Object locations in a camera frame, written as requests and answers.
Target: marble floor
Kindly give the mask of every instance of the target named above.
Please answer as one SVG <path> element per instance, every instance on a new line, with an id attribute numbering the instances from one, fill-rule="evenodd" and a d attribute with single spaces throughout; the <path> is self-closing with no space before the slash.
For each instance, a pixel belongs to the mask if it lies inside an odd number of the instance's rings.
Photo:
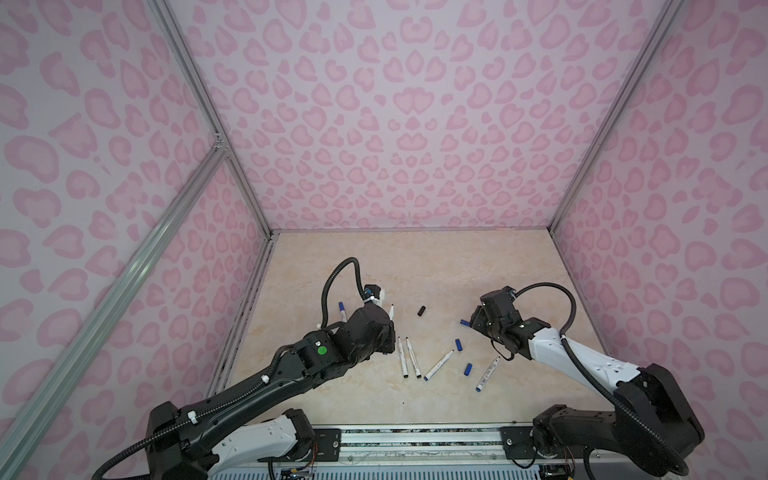
<path id="1" fill-rule="evenodd" d="M 385 307 L 395 305 L 397 334 L 403 342 L 411 339 L 422 372 L 454 349 L 455 339 L 461 340 L 464 351 L 454 352 L 429 382 L 417 379 L 412 371 L 404 379 L 397 352 L 375 354 L 344 377 L 293 397 L 255 421 L 288 408 L 303 409 L 315 425 L 530 422 L 556 403 L 612 410 L 573 379 L 522 356 L 502 360 L 485 389 L 475 391 L 497 356 L 486 337 L 459 323 L 469 320 L 479 297 L 505 285 L 520 289 L 541 281 L 560 283 L 574 292 L 546 230 L 282 233 L 230 384 L 264 368 L 277 346 L 294 343 L 316 328 L 323 284 L 347 257 L 359 259 L 363 284 L 375 283 L 386 290 Z M 331 323 L 340 319 L 339 301 L 348 316 L 362 305 L 351 265 L 330 290 Z M 527 292 L 516 304 L 523 318 L 536 316 L 555 327 L 562 325 L 570 307 L 562 293 L 546 288 Z M 426 311 L 419 317 L 422 305 Z M 602 351 L 581 303 L 568 336 Z M 463 374 L 468 362 L 473 365 L 469 377 Z"/>

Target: whiteboard marker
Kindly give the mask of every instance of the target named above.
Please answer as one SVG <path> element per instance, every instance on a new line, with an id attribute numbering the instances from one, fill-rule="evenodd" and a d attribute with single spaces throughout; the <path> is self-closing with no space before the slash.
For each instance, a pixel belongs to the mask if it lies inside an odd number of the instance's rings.
<path id="1" fill-rule="evenodd" d="M 400 367 L 402 368 L 402 377 L 404 379 L 408 378 L 408 365 L 406 365 L 406 355 L 402 351 L 402 342 L 400 341 L 400 337 L 397 337 L 397 348 L 400 350 Z"/>
<path id="2" fill-rule="evenodd" d="M 488 381 L 489 378 L 491 378 L 491 374 L 494 370 L 496 370 L 496 366 L 498 365 L 498 361 L 501 359 L 500 356 L 496 357 L 496 360 L 493 361 L 491 366 L 488 367 L 487 370 L 485 370 L 485 375 L 482 376 L 482 379 L 480 380 L 480 383 L 475 387 L 475 390 L 478 392 L 482 391 L 482 388 L 485 386 L 485 383 Z"/>
<path id="3" fill-rule="evenodd" d="M 439 362 L 437 362 L 437 365 L 433 366 L 432 369 L 429 370 L 429 373 L 424 375 L 424 380 L 431 379 L 432 376 L 434 376 L 437 373 L 437 371 L 440 370 L 440 367 L 445 365 L 445 362 L 448 362 L 448 359 L 451 358 L 451 355 L 453 355 L 453 350 L 446 353 L 445 356 L 442 357 L 442 359 Z"/>
<path id="4" fill-rule="evenodd" d="M 408 353 L 411 354 L 411 362 L 413 363 L 413 369 L 416 371 L 416 378 L 420 379 L 422 378 L 422 371 L 419 370 L 419 364 L 416 362 L 416 354 L 413 352 L 413 345 L 411 345 L 411 341 L 408 340 L 408 337 L 406 337 L 406 345 L 408 346 Z"/>

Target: wire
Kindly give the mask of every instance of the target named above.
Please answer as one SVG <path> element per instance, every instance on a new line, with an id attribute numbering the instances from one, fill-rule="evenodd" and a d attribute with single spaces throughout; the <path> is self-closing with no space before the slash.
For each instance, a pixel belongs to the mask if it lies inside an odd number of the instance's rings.
<path id="1" fill-rule="evenodd" d="M 270 474 L 270 480 L 275 480 L 275 465 L 271 458 L 266 461 L 266 471 Z"/>
<path id="2" fill-rule="evenodd" d="M 529 290 L 533 290 L 534 288 L 539 288 L 540 286 L 549 286 L 551 288 L 556 288 L 560 290 L 562 293 L 565 293 L 565 295 L 568 296 L 568 299 L 571 301 L 571 312 L 568 314 L 568 320 L 566 320 L 565 325 L 563 325 L 562 328 L 560 328 L 560 336 L 563 336 L 568 331 L 568 329 L 571 328 L 571 325 L 573 325 L 574 319 L 576 318 L 576 299 L 574 298 L 573 293 L 571 293 L 567 288 L 560 285 L 559 283 L 551 283 L 551 282 L 533 283 L 532 285 L 528 285 L 522 290 L 518 290 L 517 292 L 515 292 L 515 299 L 519 298 L 520 295 L 522 295 L 523 293 Z"/>
<path id="3" fill-rule="evenodd" d="M 518 461 L 517 461 L 517 460 L 515 460 L 514 458 L 512 459 L 512 463 L 514 463 L 514 464 L 515 464 L 515 465 L 517 465 L 518 467 L 522 468 L 523 470 L 528 470 L 530 467 L 532 467 L 532 466 L 533 466 L 533 464 L 535 464 L 535 463 L 536 463 L 536 455 L 531 455 L 531 463 L 529 463 L 529 464 L 527 464 L 527 465 L 520 465 L 520 464 L 518 463 Z"/>
<path id="4" fill-rule="evenodd" d="M 581 456 L 584 457 L 584 470 L 587 472 L 589 480 L 597 480 L 592 473 L 592 465 L 589 463 L 589 455 L 594 451 L 592 447 L 584 447 L 584 453 Z"/>
<path id="5" fill-rule="evenodd" d="M 360 279 L 360 262 L 358 262 L 355 257 L 350 257 L 339 263 L 339 265 L 333 269 L 333 272 L 331 272 L 328 280 L 326 280 L 326 284 L 323 286 L 323 292 L 320 294 L 320 307 L 323 309 L 323 322 L 320 324 L 321 329 L 326 328 L 328 325 L 328 292 L 331 290 L 331 285 L 333 285 L 333 281 L 337 276 L 339 276 L 339 273 L 344 270 L 344 267 L 350 263 L 355 265 L 355 282 L 357 283 L 357 293 L 360 294 L 360 298 L 362 298 L 363 301 L 366 300 L 366 292 L 362 289 L 362 280 Z"/>
<path id="6" fill-rule="evenodd" d="M 571 313 L 568 315 L 568 320 L 560 328 L 560 343 L 562 344 L 565 353 L 568 355 L 568 358 L 571 359 L 571 362 L 574 364 L 579 373 L 587 379 L 587 381 L 594 387 L 594 389 L 596 389 L 603 397 L 611 402 L 616 410 L 621 410 L 623 414 L 625 414 L 632 422 L 634 422 L 635 425 L 640 427 L 641 430 L 647 433 L 651 439 L 664 450 L 664 453 L 666 453 L 667 457 L 669 457 L 668 460 L 670 460 L 670 463 L 672 463 L 674 466 L 673 468 L 670 468 L 670 472 L 680 476 L 688 475 L 688 465 L 686 465 L 683 456 L 677 450 L 675 450 L 672 445 L 670 445 L 669 442 L 664 439 L 664 437 L 656 433 L 639 416 L 637 416 L 637 413 L 633 412 L 621 400 L 619 400 L 617 396 L 609 392 L 596 378 L 594 378 L 589 370 L 584 367 L 578 357 L 576 357 L 574 354 L 571 346 L 568 344 L 568 339 L 565 337 L 565 333 L 568 331 L 568 329 L 571 328 L 571 325 L 574 322 L 574 318 L 576 317 L 576 299 L 574 298 L 573 294 L 564 286 L 558 285 L 557 283 L 542 282 L 528 285 L 522 290 L 519 290 L 516 295 L 520 297 L 520 295 L 523 293 L 540 286 L 550 286 L 552 288 L 556 288 L 565 293 L 568 296 L 568 299 L 571 301 Z"/>
<path id="7" fill-rule="evenodd" d="M 498 349 L 496 348 L 496 343 L 495 342 L 496 342 L 495 340 L 491 339 L 491 346 L 493 347 L 494 350 L 496 350 L 496 353 L 498 353 L 498 356 L 500 356 L 501 358 L 503 358 L 507 362 L 511 362 L 512 359 L 514 359 L 515 355 L 510 355 L 509 358 L 503 356 L 502 353 L 499 352 Z"/>
<path id="8" fill-rule="evenodd" d="M 571 470 L 573 471 L 574 475 L 576 474 L 576 457 L 574 457 L 574 453 L 571 451 L 571 447 L 565 447 L 565 451 L 568 452 L 568 454 L 571 456 Z M 568 464 L 568 457 L 565 456 L 565 464 Z"/>
<path id="9" fill-rule="evenodd" d="M 280 357 L 288 350 L 292 349 L 293 345 L 283 345 L 277 351 L 275 352 L 274 357 L 272 358 L 272 362 L 267 367 L 266 375 L 269 377 L 274 376 L 275 370 L 277 369 L 277 364 L 280 362 Z M 211 409 L 205 410 L 202 413 L 197 414 L 197 418 L 201 419 L 205 416 L 212 415 L 216 412 L 219 412 L 220 410 L 227 409 L 231 407 L 232 405 L 242 401 L 243 399 L 253 395 L 258 390 L 262 389 L 264 386 L 266 386 L 266 383 L 264 383 L 263 380 L 260 380 L 255 386 L 248 389 L 245 393 L 242 395 L 239 395 L 235 397 L 234 399 L 229 400 L 228 402 L 221 403 L 217 406 L 212 407 Z M 192 425 L 192 420 L 187 419 L 184 420 L 182 423 L 177 423 L 175 425 L 166 427 L 165 429 L 160 430 L 159 432 L 155 432 L 154 434 L 144 438 L 143 440 L 140 440 L 139 442 L 134 443 L 127 449 L 123 450 L 122 452 L 118 453 L 114 457 L 110 458 L 104 464 L 99 467 L 96 472 L 94 472 L 93 476 L 91 477 L 91 480 L 102 480 L 104 477 L 104 474 L 109 472 L 113 467 L 115 467 L 118 463 L 122 462 L 126 458 L 130 457 L 134 453 L 138 453 L 141 450 L 147 448 L 149 445 L 152 445 L 152 443 L 156 442 L 159 439 L 162 439 L 171 433 L 177 432 L 181 430 L 182 428 Z M 130 477 L 130 478 L 110 478 L 109 480 L 148 480 L 150 478 L 149 475 L 146 476 L 140 476 L 138 478 Z"/>

